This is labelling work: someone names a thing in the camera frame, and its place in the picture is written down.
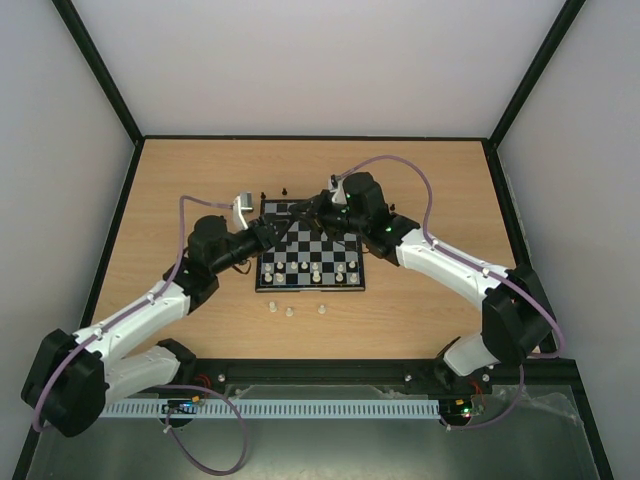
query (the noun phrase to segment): white wall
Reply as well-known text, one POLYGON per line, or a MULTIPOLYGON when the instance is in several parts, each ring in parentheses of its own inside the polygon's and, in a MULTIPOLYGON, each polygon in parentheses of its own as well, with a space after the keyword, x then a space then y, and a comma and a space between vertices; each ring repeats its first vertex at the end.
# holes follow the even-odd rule
POLYGON ((42 337, 75 330, 132 145, 50 1, 1 2, 0 478, 33 411, 42 337))
POLYGON ((488 136, 563 0, 75 0, 146 134, 488 136))
POLYGON ((640 3, 592 0, 500 148, 616 478, 640 428, 640 3))

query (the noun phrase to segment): white cable tray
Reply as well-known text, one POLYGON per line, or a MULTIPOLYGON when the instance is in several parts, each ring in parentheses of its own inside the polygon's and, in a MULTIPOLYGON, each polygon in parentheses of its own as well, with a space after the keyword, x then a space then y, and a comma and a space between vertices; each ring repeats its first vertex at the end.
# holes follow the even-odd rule
MULTIPOLYGON (((101 418, 164 418, 170 400, 129 398, 106 408, 101 418)), ((244 418, 255 419, 438 419, 437 400, 233 400, 244 418)), ((183 407, 171 418, 236 418, 218 399, 183 407)))

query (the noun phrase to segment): wooden tabletop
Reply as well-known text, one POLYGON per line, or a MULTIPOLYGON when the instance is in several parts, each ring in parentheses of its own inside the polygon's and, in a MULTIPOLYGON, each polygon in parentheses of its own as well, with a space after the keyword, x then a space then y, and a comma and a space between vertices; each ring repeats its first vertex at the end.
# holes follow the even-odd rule
MULTIPOLYGON (((492 263, 513 258, 479 142, 316 140, 148 140, 129 196, 100 294, 94 322, 153 286, 174 262, 178 198, 190 194, 231 203, 249 190, 268 198, 308 198, 369 157, 403 156, 429 177, 434 208, 429 230, 492 263)), ((396 212, 422 221, 427 195, 408 167, 367 167, 396 212)), ((187 232, 212 211, 188 205, 187 232)), ((458 335, 480 328, 466 300, 417 272, 365 255, 365 292, 255 293, 255 275, 220 275, 220 289, 192 315, 145 342, 174 338, 204 358, 390 359, 431 358, 458 335), (280 309, 271 313, 269 301, 280 309), (327 306, 320 315, 318 305, 327 306), (294 315, 284 314, 293 307, 294 315)))

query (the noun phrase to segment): purple cable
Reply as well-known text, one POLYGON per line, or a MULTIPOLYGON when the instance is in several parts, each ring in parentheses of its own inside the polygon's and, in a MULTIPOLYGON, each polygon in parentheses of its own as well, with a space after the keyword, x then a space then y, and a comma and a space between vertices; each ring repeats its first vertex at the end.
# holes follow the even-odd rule
MULTIPOLYGON (((180 202, 179 202, 180 238, 178 240, 179 248, 176 256, 176 263, 173 266, 173 270, 171 270, 171 274, 165 281, 162 288, 160 288, 160 290, 158 290, 156 293, 153 294, 154 300, 157 299, 158 297, 161 297, 164 294, 164 292, 167 291, 167 289, 171 285, 171 282, 173 282, 173 279, 176 278, 176 275, 178 274, 178 269, 180 268, 180 262, 182 260, 182 255, 184 253, 184 236, 185 236, 184 203, 186 200, 189 200, 194 203, 199 203, 200 205, 205 205, 207 207, 226 208, 226 209, 233 208, 233 205, 229 205, 226 203, 209 203, 204 200, 200 200, 199 198, 192 197, 190 195, 183 195, 180 197, 180 202)), ((149 300, 145 299, 139 303, 136 303, 128 310, 125 310, 120 315, 118 315, 113 320, 111 320, 109 323, 107 323, 104 327, 102 327, 102 333, 107 333, 109 330, 115 327, 118 323, 123 321, 125 318, 129 317, 131 314, 137 312, 148 303, 149 303, 149 300)), ((56 383, 60 375, 62 375, 65 368, 67 368, 67 366, 73 361, 73 359, 76 358, 80 354, 80 352, 82 352, 87 346, 89 346, 94 340, 97 340, 97 339, 98 339, 98 336, 94 334, 88 337, 82 343, 80 343, 76 348, 74 348, 71 351, 71 353, 69 353, 69 355, 67 355, 67 357, 60 363, 60 365, 58 365, 58 368, 54 370, 51 377, 49 377, 49 380, 47 381, 44 388, 42 389, 42 393, 40 394, 40 397, 38 398, 38 402, 36 403, 36 406, 34 408, 34 415, 33 415, 33 420, 31 421, 31 425, 33 426, 33 429, 36 432, 44 431, 44 427, 40 425, 40 416, 42 415, 42 407, 44 406, 44 402, 46 401, 47 397, 51 393, 51 389, 53 388, 53 385, 56 383)))
POLYGON ((514 408, 516 408, 516 404, 518 403, 518 400, 520 399, 520 396, 522 395, 523 390, 524 390, 524 367, 520 365, 520 383, 518 384, 518 390, 516 391, 516 395, 515 397, 513 397, 513 401, 511 402, 511 404, 509 404, 509 406, 505 409, 505 411, 502 412, 500 415, 498 415, 495 418, 492 418, 491 420, 488 420, 483 423, 478 423, 476 425, 456 426, 456 425, 449 425, 447 421, 442 417, 440 417, 440 420, 442 421, 442 423, 444 423, 445 427, 447 427, 447 430, 449 429, 458 430, 458 431, 459 430, 476 430, 478 428, 484 428, 490 425, 495 425, 500 420, 503 420, 507 415, 509 415, 514 408))
MULTIPOLYGON (((407 160, 406 158, 398 157, 396 155, 379 155, 377 157, 373 157, 373 158, 370 158, 368 160, 365 160, 364 162, 359 163, 358 165, 356 165, 353 168, 350 168, 349 170, 344 172, 342 175, 340 175, 339 179, 343 179, 343 178, 351 175, 353 172, 355 172, 357 170, 360 170, 365 165, 369 165, 370 163, 377 162, 378 160, 394 160, 396 162, 404 163, 405 165, 411 167, 411 169, 414 172, 416 172, 418 175, 420 175, 420 178, 422 179, 422 181, 424 182, 425 186, 427 187, 427 192, 429 194, 429 198, 428 198, 428 201, 427 201, 427 211, 424 214, 424 220, 422 222, 422 232, 424 234, 425 240, 429 243, 430 246, 434 247, 436 250, 438 250, 439 252, 441 252, 444 255, 448 256, 449 258, 452 258, 453 260, 456 260, 456 261, 458 261, 458 262, 460 262, 460 263, 462 263, 462 264, 468 266, 469 268, 472 268, 472 269, 474 269, 474 270, 476 270, 478 272, 482 272, 483 271, 483 267, 481 267, 480 265, 476 265, 475 263, 467 260, 466 258, 461 257, 460 255, 456 254, 455 252, 452 252, 452 251, 450 251, 450 250, 448 250, 448 249, 446 249, 446 248, 444 248, 444 247, 442 247, 442 246, 440 246, 438 244, 434 245, 433 238, 429 234, 429 230, 427 228, 427 223, 428 223, 429 217, 431 215, 431 209, 433 207, 433 189, 431 188, 431 184, 429 183, 429 179, 427 178, 427 176, 413 162, 407 160)), ((564 351, 565 339, 564 339, 564 335, 562 334, 562 331, 560 330, 560 327, 558 326, 558 324, 554 320, 554 318, 549 314, 549 312, 547 312, 544 309, 544 307, 542 305, 540 305, 540 303, 538 303, 531 295, 529 295, 527 292, 525 292, 522 288, 518 287, 515 283, 513 283, 508 278, 504 278, 501 275, 498 275, 495 272, 491 272, 491 271, 489 271, 489 276, 491 278, 493 278, 494 280, 497 280, 500 283, 504 284, 505 286, 507 286, 508 288, 513 290, 514 292, 516 292, 518 295, 520 295, 524 300, 526 300, 527 303, 529 303, 533 308, 535 308, 538 311, 538 313, 540 313, 540 315, 542 315, 542 317, 549 323, 549 326, 551 327, 551 329, 556 334, 557 341, 558 341, 558 348, 556 349, 555 352, 552 352, 552 353, 532 353, 531 356, 535 357, 535 358, 557 358, 557 357, 559 357, 560 354, 564 351)))
POLYGON ((364 162, 359 163, 353 168, 350 168, 342 175, 338 177, 338 180, 343 179, 344 177, 348 177, 356 170, 360 170, 365 165, 369 165, 370 163, 377 162, 378 160, 393 160, 394 162, 404 163, 408 167, 420 175, 420 178, 424 182, 424 185, 427 187, 427 211, 424 213, 424 218, 422 220, 422 231, 424 232, 424 236, 427 240, 430 239, 429 231, 427 229, 427 223, 429 222, 429 217, 431 216, 431 207, 433 206, 433 190, 431 190, 431 184, 429 183, 429 179, 427 176, 420 170, 413 162, 410 162, 406 158, 398 157, 397 155, 378 155, 377 157, 370 158, 369 160, 365 160, 364 162))
POLYGON ((173 428, 169 423, 169 421, 171 420, 171 414, 173 413, 174 410, 176 410, 175 408, 170 409, 169 412, 167 412, 167 416, 164 419, 164 424, 166 426, 165 432, 169 433, 169 435, 171 435, 171 437, 175 440, 175 442, 178 444, 178 447, 180 447, 180 450, 182 451, 182 454, 186 457, 186 459, 189 460, 189 462, 191 462, 191 464, 194 467, 203 471, 204 473, 207 473, 209 475, 215 475, 217 477, 222 477, 225 475, 231 475, 232 473, 235 473, 242 468, 244 460, 247 456, 247 450, 249 449, 249 429, 247 427, 247 422, 245 421, 244 418, 242 418, 242 415, 240 414, 238 407, 236 407, 231 402, 231 400, 229 400, 224 395, 219 394, 218 392, 214 392, 213 390, 209 390, 208 388, 198 387, 195 385, 158 385, 155 388, 165 388, 167 390, 176 390, 176 389, 196 390, 198 392, 204 392, 214 397, 217 397, 220 400, 222 400, 224 403, 229 405, 229 408, 231 408, 231 410, 233 410, 233 413, 235 413, 236 417, 238 418, 238 422, 240 423, 240 427, 242 428, 242 453, 240 454, 240 458, 238 459, 236 464, 233 467, 231 467, 229 470, 213 470, 212 468, 209 468, 203 465, 202 463, 200 463, 198 460, 196 460, 193 457, 193 455, 191 455, 187 451, 184 444, 180 441, 180 439, 176 435, 176 432, 173 431, 173 428))

